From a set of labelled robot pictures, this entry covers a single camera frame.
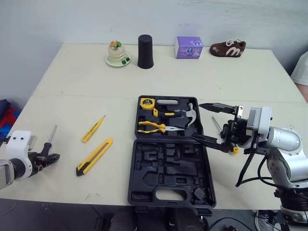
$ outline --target hammer head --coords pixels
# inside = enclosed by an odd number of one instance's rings
[[[189,128],[191,124],[196,120],[197,114],[196,111],[193,109],[193,104],[189,103],[189,111],[186,111],[186,116],[192,118],[187,127]]]

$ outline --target yellow tape measure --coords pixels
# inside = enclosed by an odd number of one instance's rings
[[[140,106],[143,110],[153,110],[155,106],[155,99],[141,98]]]

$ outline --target yellow pliers handle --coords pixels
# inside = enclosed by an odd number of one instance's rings
[[[154,123],[154,122],[151,122],[151,121],[140,121],[138,124],[139,125],[150,125],[150,126],[158,128],[158,129],[154,129],[154,130],[150,130],[150,131],[138,130],[139,133],[151,134],[151,133],[154,133],[154,132],[162,132],[162,133],[166,132],[166,130],[164,128],[165,124],[157,124],[157,123]]]

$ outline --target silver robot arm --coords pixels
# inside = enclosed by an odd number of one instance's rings
[[[224,124],[220,133],[223,143],[217,139],[193,134],[192,138],[207,147],[228,152],[234,144],[244,148],[249,157],[239,175],[236,187],[252,180],[276,187],[274,195],[281,200],[281,211],[292,223],[308,223],[308,158],[304,154],[303,139],[292,128],[270,127],[271,107],[251,108],[248,119],[242,118],[243,106],[221,103],[204,103],[200,107],[213,112],[234,115],[234,120]],[[258,177],[243,180],[244,174],[255,154],[264,155],[258,168]],[[265,181],[260,171],[263,163],[274,183]]]

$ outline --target brown shoe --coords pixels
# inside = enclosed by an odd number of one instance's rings
[[[210,47],[212,55],[217,57],[240,57],[245,50],[246,42],[231,39],[227,42],[215,43]]]

